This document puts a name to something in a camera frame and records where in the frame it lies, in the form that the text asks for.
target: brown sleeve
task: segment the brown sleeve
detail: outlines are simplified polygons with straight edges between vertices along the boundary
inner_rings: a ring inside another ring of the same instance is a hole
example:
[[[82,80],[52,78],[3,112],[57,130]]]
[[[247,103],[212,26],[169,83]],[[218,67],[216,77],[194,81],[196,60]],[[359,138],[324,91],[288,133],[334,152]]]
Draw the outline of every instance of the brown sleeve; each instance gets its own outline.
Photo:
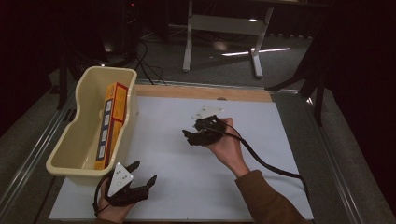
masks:
[[[256,223],[309,223],[297,209],[255,170],[235,180]]]
[[[97,218],[93,224],[118,224],[117,222],[107,221],[104,219]]]

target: person's left hand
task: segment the person's left hand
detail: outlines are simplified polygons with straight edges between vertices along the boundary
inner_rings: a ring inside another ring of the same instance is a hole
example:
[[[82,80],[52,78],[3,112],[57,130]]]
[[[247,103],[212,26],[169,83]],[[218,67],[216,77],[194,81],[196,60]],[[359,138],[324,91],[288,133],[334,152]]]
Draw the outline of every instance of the person's left hand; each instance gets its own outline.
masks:
[[[101,186],[101,196],[99,199],[99,211],[98,217],[104,220],[109,220],[116,223],[123,223],[124,219],[128,215],[129,211],[134,207],[135,203],[127,205],[125,207],[114,207],[105,199],[105,187],[109,179],[106,179]]]

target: yellow and orange box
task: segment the yellow and orange box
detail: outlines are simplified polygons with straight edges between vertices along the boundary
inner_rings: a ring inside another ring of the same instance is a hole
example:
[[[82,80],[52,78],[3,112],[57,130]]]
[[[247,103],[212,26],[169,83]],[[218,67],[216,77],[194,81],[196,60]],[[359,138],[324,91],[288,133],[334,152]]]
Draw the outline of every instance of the yellow and orange box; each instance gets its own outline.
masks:
[[[95,170],[105,169],[110,161],[120,129],[125,121],[128,88],[115,82],[107,86]]]

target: white paper sheet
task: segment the white paper sheet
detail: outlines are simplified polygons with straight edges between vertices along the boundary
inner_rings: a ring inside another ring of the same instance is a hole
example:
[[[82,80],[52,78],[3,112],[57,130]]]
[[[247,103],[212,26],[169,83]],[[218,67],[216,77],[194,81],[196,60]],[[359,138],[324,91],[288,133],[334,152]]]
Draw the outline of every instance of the white paper sheet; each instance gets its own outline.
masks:
[[[251,216],[234,176],[205,147],[191,147],[182,130],[195,132],[191,116],[203,105],[222,107],[219,118],[232,117],[234,127],[267,163],[298,173],[274,103],[138,97],[137,116],[128,164],[141,161],[133,186],[158,175],[148,200],[128,220],[249,221]],[[257,163],[243,147],[251,170],[263,172],[268,183],[287,197],[306,219],[313,215],[300,180],[277,175]],[[95,187],[76,186],[68,178],[50,214],[51,219],[94,218]]]

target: bin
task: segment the bin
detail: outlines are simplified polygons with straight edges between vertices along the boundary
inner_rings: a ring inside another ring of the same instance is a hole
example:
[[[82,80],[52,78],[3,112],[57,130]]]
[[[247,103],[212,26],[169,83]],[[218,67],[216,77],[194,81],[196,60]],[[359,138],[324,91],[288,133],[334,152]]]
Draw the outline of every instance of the bin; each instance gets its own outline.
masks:
[[[64,129],[46,163],[52,175],[67,176],[78,184],[96,185],[117,162],[126,165],[123,159],[130,148],[138,112],[136,76],[136,71],[125,68],[94,66],[85,71],[76,86],[76,116]],[[95,170],[106,88],[113,82],[128,87],[125,121],[109,165]]]

